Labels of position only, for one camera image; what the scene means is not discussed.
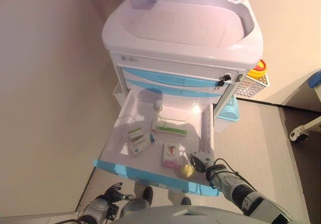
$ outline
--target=white plastic tray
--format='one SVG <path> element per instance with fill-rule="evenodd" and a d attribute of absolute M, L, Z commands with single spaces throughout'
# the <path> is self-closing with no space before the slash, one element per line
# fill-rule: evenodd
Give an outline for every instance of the white plastic tray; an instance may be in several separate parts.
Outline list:
<path fill-rule="evenodd" d="M 127 147 L 130 143 L 128 132 L 135 128 L 142 128 L 144 134 L 150 131 L 151 122 L 158 114 L 153 108 L 153 104 L 158 99 L 163 100 L 163 110 L 159 116 L 185 120 L 188 123 L 188 134 L 184 138 L 152 132 L 156 138 L 156 144 L 134 156 Z M 162 166 L 164 144 L 179 143 L 180 161 L 184 163 L 188 154 L 194 151 L 204 150 L 214 154 L 213 133 L 212 104 L 156 94 L 149 90 L 138 93 L 130 91 L 100 160 L 163 176 L 181 178 L 179 169 Z M 195 173 L 190 181 L 208 185 L 204 174 Z"/>
<path fill-rule="evenodd" d="M 197 46 L 230 46 L 244 38 L 240 17 L 233 11 L 198 4 L 130 0 L 118 14 L 131 34 L 150 40 Z"/>

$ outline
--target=blue basket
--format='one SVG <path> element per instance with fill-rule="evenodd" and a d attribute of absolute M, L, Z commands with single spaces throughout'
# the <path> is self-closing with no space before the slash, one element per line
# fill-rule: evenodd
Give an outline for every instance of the blue basket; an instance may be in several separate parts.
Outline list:
<path fill-rule="evenodd" d="M 231 97 L 218 115 L 220 119 L 238 121 L 240 119 L 239 105 L 235 96 Z"/>
<path fill-rule="evenodd" d="M 313 74 L 307 82 L 310 88 L 318 86 L 321 83 L 321 71 L 318 71 L 315 74 Z"/>

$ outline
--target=caster wheel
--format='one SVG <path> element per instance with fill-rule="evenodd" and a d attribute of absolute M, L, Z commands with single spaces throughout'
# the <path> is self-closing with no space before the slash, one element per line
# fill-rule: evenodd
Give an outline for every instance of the caster wheel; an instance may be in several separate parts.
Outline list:
<path fill-rule="evenodd" d="M 289 138 L 292 144 L 299 144 L 308 138 L 308 133 L 304 133 L 299 126 L 291 132 Z"/>

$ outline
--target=small bottle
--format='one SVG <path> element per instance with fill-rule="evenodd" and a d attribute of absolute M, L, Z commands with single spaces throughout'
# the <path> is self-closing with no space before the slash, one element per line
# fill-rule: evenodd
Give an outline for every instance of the small bottle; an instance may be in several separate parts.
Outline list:
<path fill-rule="evenodd" d="M 191 164 L 186 164 L 181 166 L 181 175 L 183 178 L 188 179 L 194 173 L 194 168 Z"/>
<path fill-rule="evenodd" d="M 157 100 L 157 101 L 155 102 L 154 109 L 155 109 L 157 112 L 162 111 L 162 109 L 163 109 L 163 101 Z"/>

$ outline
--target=printed label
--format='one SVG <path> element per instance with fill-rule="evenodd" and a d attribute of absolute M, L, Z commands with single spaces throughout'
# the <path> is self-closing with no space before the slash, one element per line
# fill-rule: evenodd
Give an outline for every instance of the printed label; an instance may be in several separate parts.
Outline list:
<path fill-rule="evenodd" d="M 167 145 L 168 152 L 166 153 L 168 156 L 174 156 L 173 154 L 174 149 L 176 149 L 176 145 Z"/>
<path fill-rule="evenodd" d="M 121 59 L 123 61 L 138 62 L 138 58 L 137 57 L 122 56 Z"/>
<path fill-rule="evenodd" d="M 179 130 L 179 129 L 174 129 L 174 128 L 166 128 L 166 127 L 161 127 L 161 126 L 156 126 L 156 130 L 163 130 L 163 131 L 179 133 L 179 134 L 183 134 L 183 135 L 187 134 L 186 130 Z"/>

